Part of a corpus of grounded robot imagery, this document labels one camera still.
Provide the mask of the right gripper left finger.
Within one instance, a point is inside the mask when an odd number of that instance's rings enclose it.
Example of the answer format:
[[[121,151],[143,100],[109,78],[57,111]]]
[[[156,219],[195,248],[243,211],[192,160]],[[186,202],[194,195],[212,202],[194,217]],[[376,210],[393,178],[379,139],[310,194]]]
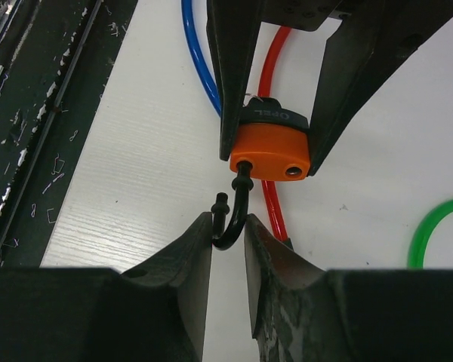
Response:
[[[125,272],[0,268],[0,361],[200,361],[212,217]]]

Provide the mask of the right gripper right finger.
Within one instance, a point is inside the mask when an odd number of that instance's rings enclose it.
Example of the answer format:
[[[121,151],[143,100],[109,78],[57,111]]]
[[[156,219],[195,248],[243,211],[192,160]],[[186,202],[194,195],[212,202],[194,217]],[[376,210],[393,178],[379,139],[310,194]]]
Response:
[[[245,224],[251,333],[262,361],[453,361],[453,270],[321,270]]]

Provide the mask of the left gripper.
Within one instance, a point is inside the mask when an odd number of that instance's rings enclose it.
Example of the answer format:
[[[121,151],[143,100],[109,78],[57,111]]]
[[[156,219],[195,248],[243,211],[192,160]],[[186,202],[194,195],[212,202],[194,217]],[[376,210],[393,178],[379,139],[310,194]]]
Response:
[[[453,1],[269,0],[207,2],[206,32],[220,97],[220,160],[228,161],[251,72],[260,23],[316,31],[327,40],[308,134],[313,176],[355,114],[386,80],[453,18]]]

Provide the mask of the orange padlock with keys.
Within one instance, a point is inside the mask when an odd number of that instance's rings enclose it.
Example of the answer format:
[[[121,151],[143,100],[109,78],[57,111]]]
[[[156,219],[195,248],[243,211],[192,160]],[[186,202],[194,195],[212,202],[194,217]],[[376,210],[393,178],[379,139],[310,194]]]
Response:
[[[291,182],[302,180],[310,168],[306,117],[282,108],[271,97],[249,100],[240,113],[236,141],[230,155],[235,191],[233,208],[227,194],[217,194],[213,213],[212,243],[227,250],[238,240],[248,215],[253,181]]]

